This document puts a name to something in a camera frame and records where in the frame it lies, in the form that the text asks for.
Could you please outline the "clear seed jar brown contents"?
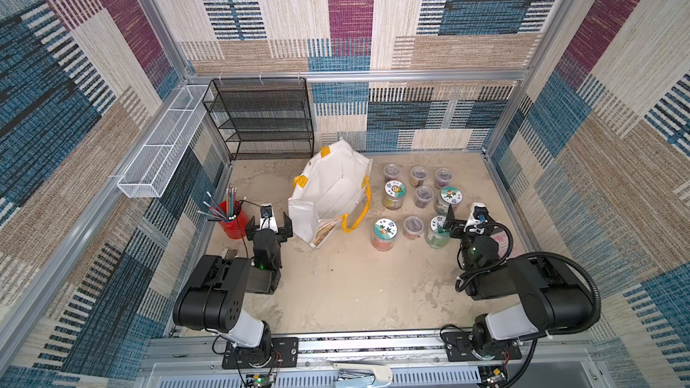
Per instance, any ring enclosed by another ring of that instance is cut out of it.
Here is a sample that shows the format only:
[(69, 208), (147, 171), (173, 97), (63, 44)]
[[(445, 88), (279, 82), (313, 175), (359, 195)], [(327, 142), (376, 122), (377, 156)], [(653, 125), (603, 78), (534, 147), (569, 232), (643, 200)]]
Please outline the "clear seed jar brown contents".
[(404, 236), (409, 240), (415, 240), (422, 236), (424, 231), (424, 222), (420, 217), (409, 216), (404, 219), (402, 223), (404, 227)]

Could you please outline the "clear seed jar purple contents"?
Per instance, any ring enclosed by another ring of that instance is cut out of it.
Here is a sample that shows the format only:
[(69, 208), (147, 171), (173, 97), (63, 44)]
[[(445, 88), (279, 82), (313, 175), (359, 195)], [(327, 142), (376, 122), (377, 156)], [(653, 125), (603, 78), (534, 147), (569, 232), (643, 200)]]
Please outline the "clear seed jar purple contents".
[(428, 186), (420, 186), (414, 192), (414, 204), (418, 208), (427, 208), (434, 199), (434, 190)]

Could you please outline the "white canvas tote bag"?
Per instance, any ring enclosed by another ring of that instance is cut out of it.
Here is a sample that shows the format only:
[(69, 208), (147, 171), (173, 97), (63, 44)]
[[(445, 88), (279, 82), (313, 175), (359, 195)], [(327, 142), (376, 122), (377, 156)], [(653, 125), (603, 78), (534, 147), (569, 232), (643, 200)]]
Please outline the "white canvas tote bag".
[(294, 235), (316, 249), (337, 229), (354, 231), (370, 208), (372, 166), (344, 139), (322, 147), (293, 180)]

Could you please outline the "clear seed jar dark contents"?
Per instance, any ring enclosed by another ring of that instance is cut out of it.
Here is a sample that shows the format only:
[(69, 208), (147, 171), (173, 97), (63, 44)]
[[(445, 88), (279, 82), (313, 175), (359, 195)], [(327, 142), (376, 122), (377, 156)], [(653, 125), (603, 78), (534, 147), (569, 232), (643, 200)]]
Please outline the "clear seed jar dark contents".
[(437, 189), (443, 189), (451, 185), (454, 174), (447, 168), (438, 168), (435, 172), (434, 185)]

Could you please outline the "clear seed jar red contents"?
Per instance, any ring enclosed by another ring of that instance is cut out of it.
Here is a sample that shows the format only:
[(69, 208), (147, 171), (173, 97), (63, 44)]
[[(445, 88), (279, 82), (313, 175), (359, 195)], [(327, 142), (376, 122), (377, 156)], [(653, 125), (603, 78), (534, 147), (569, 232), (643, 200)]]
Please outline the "clear seed jar red contents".
[(410, 183), (413, 188), (419, 188), (424, 185), (428, 177), (428, 171), (426, 168), (420, 165), (415, 165), (410, 170)]

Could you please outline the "green label jar red contents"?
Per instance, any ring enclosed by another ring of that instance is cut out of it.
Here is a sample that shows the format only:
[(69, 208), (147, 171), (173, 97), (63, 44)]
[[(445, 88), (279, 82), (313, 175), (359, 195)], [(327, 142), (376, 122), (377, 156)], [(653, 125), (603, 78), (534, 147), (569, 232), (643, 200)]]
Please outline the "green label jar red contents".
[(381, 218), (373, 226), (371, 244), (377, 251), (390, 251), (395, 245), (398, 226), (388, 218)]

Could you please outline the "green label seed jar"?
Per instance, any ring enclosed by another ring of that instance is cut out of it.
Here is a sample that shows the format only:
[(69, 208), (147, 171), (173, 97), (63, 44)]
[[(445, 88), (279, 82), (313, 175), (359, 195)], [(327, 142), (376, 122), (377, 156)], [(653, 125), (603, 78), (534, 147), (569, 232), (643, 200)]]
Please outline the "green label seed jar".
[(384, 187), (382, 203), (387, 209), (398, 210), (404, 205), (406, 194), (407, 187), (402, 181), (388, 181)]

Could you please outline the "clear plastic seed jar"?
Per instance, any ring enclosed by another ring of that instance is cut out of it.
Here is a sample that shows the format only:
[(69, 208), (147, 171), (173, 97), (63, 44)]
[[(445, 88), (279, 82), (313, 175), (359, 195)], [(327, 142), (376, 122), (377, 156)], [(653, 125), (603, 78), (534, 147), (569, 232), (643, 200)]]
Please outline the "clear plastic seed jar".
[(402, 174), (402, 168), (396, 163), (388, 163), (385, 165), (383, 172), (386, 181), (398, 181)]

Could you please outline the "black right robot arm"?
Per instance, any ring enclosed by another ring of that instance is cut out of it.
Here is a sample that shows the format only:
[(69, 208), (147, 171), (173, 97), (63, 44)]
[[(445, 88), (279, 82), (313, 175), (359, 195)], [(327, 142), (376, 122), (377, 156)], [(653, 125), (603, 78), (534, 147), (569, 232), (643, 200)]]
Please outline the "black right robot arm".
[(475, 350), (577, 334), (599, 321), (601, 296), (591, 275), (558, 253), (534, 251), (512, 257), (512, 232), (484, 206), (475, 207), (467, 221), (449, 209), (441, 229), (460, 241), (456, 292), (475, 301), (519, 298), (517, 305), (475, 319), (470, 335)]

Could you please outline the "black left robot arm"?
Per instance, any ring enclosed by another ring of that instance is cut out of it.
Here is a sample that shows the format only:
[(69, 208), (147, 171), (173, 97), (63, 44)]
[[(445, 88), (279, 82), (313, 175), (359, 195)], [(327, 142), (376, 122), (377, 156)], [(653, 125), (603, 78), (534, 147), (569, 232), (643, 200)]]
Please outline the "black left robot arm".
[(240, 350), (268, 351), (271, 329), (243, 309), (247, 293), (272, 295), (280, 283), (281, 245), (293, 236), (292, 221), (284, 225), (246, 226), (253, 243), (252, 258), (201, 257), (175, 302), (172, 318), (178, 326), (218, 334)]

